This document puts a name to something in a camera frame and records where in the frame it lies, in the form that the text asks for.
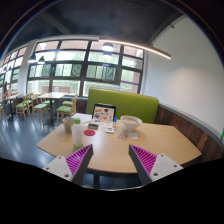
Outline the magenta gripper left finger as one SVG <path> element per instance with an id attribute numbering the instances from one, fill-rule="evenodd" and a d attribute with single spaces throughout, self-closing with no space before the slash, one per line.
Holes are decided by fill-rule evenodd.
<path id="1" fill-rule="evenodd" d="M 44 170 L 80 185 L 92 156 L 93 146 L 87 145 L 67 157 L 57 156 Z"/>

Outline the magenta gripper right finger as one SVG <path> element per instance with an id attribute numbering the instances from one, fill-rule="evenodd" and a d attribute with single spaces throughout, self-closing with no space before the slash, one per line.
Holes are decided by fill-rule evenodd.
<path id="1" fill-rule="evenodd" d="M 182 166 L 167 155 L 155 155 L 132 144 L 129 145 L 129 155 L 142 185 L 147 185 L 182 169 Z"/>

